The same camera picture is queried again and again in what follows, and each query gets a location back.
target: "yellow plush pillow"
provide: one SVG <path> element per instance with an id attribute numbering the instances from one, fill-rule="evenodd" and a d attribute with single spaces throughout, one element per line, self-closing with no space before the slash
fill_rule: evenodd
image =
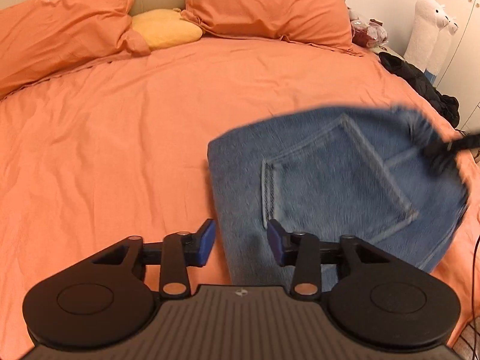
<path id="1" fill-rule="evenodd" d="M 203 35 L 196 24 L 183 20 L 179 9 L 154 9 L 132 18 L 131 27 L 151 50 L 195 42 Z"/>

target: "white plush toy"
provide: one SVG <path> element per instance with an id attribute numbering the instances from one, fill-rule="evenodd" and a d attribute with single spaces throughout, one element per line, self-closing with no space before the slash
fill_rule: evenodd
<path id="1" fill-rule="evenodd" d="M 455 17 L 451 17 L 450 20 L 448 20 L 448 25 L 442 28 L 438 33 L 437 43 L 435 43 L 435 47 L 431 52 L 427 69 L 425 71 L 425 75 L 432 75 L 433 80 L 435 80 L 438 73 L 440 73 L 440 69 L 442 68 L 448 50 L 450 49 L 450 45 L 452 44 L 452 37 L 457 31 L 458 24 L 455 23 Z"/>
<path id="2" fill-rule="evenodd" d="M 418 0 L 415 4 L 412 35 L 404 59 L 425 71 L 438 33 L 446 25 L 448 17 L 442 5 L 435 0 Z"/>

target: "bed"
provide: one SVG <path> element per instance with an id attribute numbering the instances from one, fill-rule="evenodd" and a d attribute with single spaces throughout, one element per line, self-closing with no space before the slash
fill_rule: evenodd
<path id="1" fill-rule="evenodd" d="M 24 0 L 0 0 L 0 8 Z M 184 8 L 135 0 L 130 13 Z M 267 39 L 204 36 L 145 56 L 106 55 L 56 71 L 0 100 L 0 358 L 32 347 L 22 300 L 38 281 L 131 234 L 157 242 L 215 218 L 206 149 L 227 130 L 330 105 L 422 111 L 444 139 L 453 128 L 377 57 Z M 471 320 L 480 234 L 479 171 L 458 156 L 469 207 L 432 273 L 460 298 L 452 345 Z M 154 268 L 146 282 L 155 289 Z M 229 283 L 220 237 L 198 283 Z M 480 295 L 475 296 L 479 311 Z"/>

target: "black cable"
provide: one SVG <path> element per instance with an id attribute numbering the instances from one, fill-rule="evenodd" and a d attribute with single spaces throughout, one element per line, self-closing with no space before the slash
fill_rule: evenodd
<path id="1" fill-rule="evenodd" d="M 477 321 L 475 321 L 475 259 L 477 257 L 477 250 L 479 248 L 480 235 L 477 238 L 475 249 L 473 251 L 473 264 L 472 264 L 472 316 L 473 316 L 473 354 L 472 360 L 477 357 Z"/>

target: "pillow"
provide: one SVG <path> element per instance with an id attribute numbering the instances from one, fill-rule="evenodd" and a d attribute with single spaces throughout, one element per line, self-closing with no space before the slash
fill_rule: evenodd
<path id="1" fill-rule="evenodd" d="M 150 53 L 131 29 L 134 0 L 27 0 L 0 11 L 0 99 L 50 73 L 127 51 Z"/>
<path id="2" fill-rule="evenodd" d="M 182 17 L 223 37 L 265 37 L 352 51 L 344 0 L 185 0 Z"/>
<path id="3" fill-rule="evenodd" d="M 180 9 L 154 9 L 133 17 L 131 27 L 145 39 L 150 50 L 195 42 L 202 29 L 180 17 Z"/>

